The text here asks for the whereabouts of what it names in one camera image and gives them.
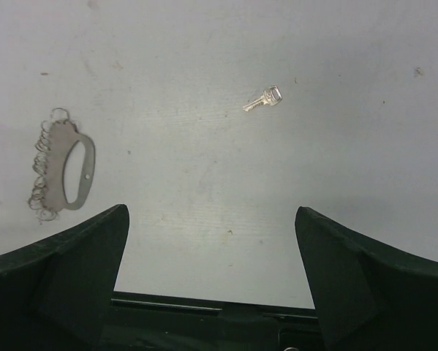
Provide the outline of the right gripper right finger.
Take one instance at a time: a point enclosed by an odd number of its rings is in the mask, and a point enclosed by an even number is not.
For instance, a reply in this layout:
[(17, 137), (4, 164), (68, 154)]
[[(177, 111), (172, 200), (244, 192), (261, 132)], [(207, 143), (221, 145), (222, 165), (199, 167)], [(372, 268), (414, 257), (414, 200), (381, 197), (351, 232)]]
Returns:
[(438, 262), (308, 207), (295, 233), (328, 350), (438, 350)]

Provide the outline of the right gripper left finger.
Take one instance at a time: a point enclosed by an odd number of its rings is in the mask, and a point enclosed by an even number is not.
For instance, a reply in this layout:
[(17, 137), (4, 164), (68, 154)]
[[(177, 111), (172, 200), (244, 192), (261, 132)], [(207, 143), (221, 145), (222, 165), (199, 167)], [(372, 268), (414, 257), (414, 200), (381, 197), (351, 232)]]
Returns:
[(95, 350), (129, 232), (126, 205), (0, 255), (0, 350)]

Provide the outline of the silver key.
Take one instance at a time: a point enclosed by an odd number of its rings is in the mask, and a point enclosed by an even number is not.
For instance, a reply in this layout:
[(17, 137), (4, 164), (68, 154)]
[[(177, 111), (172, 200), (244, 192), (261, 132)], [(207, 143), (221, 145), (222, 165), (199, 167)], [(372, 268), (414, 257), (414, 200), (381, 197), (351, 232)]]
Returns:
[(263, 91), (262, 95), (258, 99), (243, 106), (243, 110), (245, 112), (249, 112), (255, 109), (256, 107), (263, 105), (274, 106), (279, 104), (281, 100), (282, 100), (282, 94), (279, 88), (277, 86), (270, 86), (269, 88)]

